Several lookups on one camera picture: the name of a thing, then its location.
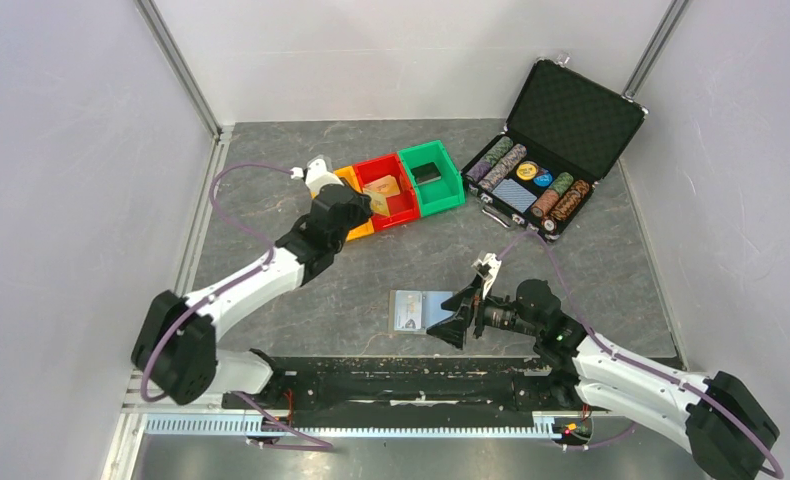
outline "blue poker chip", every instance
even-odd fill
[[[535,183],[538,187],[547,187],[548,185],[551,185],[551,182],[553,181],[554,177],[548,172],[545,172],[533,179],[533,183]]]

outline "yellow poker chip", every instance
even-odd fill
[[[533,162],[522,162],[516,169],[516,176],[522,180],[533,180],[539,173],[539,167]]]

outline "white enclosure wall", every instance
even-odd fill
[[[133,2],[0,0],[0,479],[100,475],[210,148]]]
[[[639,100],[626,166],[687,357],[749,386],[790,478],[790,2],[692,2]]]
[[[156,0],[218,119],[506,117],[536,57],[620,91],[668,0]]]

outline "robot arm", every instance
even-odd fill
[[[716,479],[753,479],[764,455],[733,423],[692,391],[724,405],[767,447],[780,431],[739,379],[718,372],[713,379],[674,370],[621,348],[560,309],[560,299],[543,280],[525,280],[515,298],[489,289],[500,262],[494,254],[474,264],[472,283],[442,304],[454,312],[427,333],[463,348],[474,324],[534,337],[533,350],[552,368],[551,393],[561,404],[587,405],[623,415],[669,438],[692,454]]]
[[[218,350],[216,343],[256,309],[327,269],[348,232],[371,218],[369,197],[343,184],[323,158],[306,170],[293,170],[293,178],[304,178],[314,195],[312,206],[273,250],[204,289],[182,297],[166,291],[151,303],[131,354],[143,371],[171,325],[190,315],[150,372],[150,380],[177,404],[191,403],[208,391],[259,393],[272,375],[268,362],[253,352]]]

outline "id card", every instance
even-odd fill
[[[453,314],[442,310],[442,302],[452,295],[454,292],[393,290],[389,294],[389,330],[424,333]]]

